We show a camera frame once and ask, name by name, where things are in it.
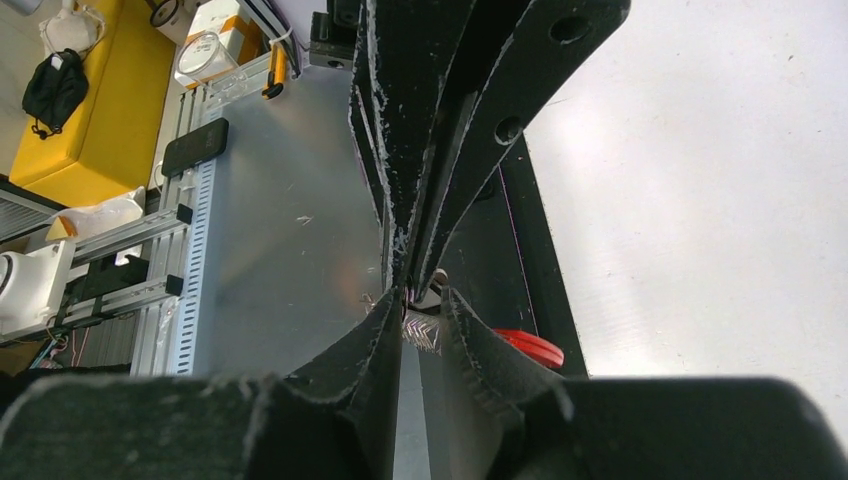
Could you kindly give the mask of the yellow black utility knife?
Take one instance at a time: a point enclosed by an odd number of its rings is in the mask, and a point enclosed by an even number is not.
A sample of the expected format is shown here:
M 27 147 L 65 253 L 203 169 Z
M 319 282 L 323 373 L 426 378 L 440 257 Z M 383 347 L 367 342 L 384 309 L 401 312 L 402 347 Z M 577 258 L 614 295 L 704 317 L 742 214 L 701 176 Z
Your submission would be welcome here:
M 287 54 L 280 42 L 271 42 L 269 50 L 269 66 L 266 85 L 261 95 L 270 100 L 279 96 L 285 89 L 287 71 Z

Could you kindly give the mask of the clear plastic cup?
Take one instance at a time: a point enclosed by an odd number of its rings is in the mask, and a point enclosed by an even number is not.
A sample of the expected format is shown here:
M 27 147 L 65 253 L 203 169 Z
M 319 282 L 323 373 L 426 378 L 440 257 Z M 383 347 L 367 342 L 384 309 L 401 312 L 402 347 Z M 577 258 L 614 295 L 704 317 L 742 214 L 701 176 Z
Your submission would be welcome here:
M 238 96 L 247 76 L 216 32 L 193 36 L 179 52 L 175 80 L 187 88 L 204 87 L 209 95 Z

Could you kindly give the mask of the black bag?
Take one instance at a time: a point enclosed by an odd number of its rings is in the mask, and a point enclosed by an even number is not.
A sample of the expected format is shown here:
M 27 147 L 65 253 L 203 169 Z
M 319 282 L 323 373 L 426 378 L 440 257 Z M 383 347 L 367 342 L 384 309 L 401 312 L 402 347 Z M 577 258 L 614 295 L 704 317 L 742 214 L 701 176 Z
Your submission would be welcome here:
M 40 140 L 61 134 L 88 89 L 83 60 L 75 50 L 50 54 L 36 67 L 22 98 L 22 109 L 33 119 L 32 133 Z

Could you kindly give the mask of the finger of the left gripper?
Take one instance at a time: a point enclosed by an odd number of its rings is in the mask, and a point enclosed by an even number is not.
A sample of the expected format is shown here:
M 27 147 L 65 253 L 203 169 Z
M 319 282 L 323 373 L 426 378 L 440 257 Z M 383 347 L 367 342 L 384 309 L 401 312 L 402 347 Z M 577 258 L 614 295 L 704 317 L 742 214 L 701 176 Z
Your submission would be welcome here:
M 416 291 L 414 263 L 434 129 L 472 1 L 364 1 L 349 124 L 382 235 L 387 289 Z
M 627 1 L 531 1 L 459 114 L 428 202 L 410 291 L 424 293 L 449 237 L 529 122 L 626 20 Z

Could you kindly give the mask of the black smartphone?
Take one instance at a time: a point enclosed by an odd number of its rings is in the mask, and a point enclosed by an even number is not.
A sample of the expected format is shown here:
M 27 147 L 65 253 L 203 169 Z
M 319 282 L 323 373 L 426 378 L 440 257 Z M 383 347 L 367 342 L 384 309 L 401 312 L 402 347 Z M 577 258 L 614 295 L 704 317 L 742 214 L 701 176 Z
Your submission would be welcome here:
M 227 148 L 229 126 L 227 119 L 217 118 L 169 142 L 164 152 L 162 175 L 172 178 L 221 155 Z

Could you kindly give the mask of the grey red keyring holder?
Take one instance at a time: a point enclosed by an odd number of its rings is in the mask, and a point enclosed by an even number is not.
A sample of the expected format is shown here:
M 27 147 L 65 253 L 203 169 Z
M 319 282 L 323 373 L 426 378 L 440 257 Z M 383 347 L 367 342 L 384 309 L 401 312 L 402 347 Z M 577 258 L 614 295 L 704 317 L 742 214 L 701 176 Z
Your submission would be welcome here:
M 404 305 L 401 338 L 422 352 L 440 356 L 447 346 L 509 349 L 537 365 L 557 370 L 566 364 L 564 351 L 554 343 L 520 329 L 490 328 L 469 303 L 454 291 L 441 268 L 426 287 L 424 299 Z

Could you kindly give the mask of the white orange box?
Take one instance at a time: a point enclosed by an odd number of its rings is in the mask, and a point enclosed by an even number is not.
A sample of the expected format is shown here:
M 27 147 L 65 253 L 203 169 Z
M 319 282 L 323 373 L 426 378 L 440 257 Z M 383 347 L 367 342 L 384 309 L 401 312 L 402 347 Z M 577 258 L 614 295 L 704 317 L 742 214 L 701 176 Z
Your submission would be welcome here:
M 197 6 L 185 45 L 203 33 L 215 33 L 239 65 L 260 55 L 262 32 L 250 11 L 236 0 L 210 0 Z

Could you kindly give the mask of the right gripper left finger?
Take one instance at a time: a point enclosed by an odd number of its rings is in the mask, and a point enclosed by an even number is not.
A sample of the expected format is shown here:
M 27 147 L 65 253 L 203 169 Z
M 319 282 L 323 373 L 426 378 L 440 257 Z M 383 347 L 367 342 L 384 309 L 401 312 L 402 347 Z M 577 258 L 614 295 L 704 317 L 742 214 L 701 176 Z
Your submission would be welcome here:
M 402 295 L 285 376 L 55 374 L 1 420 L 5 479 L 388 479 Z

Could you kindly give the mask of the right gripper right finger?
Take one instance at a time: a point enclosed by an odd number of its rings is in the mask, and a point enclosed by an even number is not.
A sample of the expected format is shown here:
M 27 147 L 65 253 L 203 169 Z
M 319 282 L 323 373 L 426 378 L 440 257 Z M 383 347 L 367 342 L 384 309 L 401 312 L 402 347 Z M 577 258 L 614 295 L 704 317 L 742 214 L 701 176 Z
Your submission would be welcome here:
M 843 479 L 819 409 L 770 378 L 567 379 L 509 349 L 442 354 L 457 479 Z

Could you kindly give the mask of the white appliance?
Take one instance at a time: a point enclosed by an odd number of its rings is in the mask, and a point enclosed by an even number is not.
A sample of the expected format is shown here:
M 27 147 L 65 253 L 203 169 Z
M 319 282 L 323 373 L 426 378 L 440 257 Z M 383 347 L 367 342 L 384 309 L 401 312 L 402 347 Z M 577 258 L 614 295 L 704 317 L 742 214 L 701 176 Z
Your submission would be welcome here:
M 58 243 L 21 254 L 1 254 L 1 341 L 45 330 L 58 313 L 76 245 Z

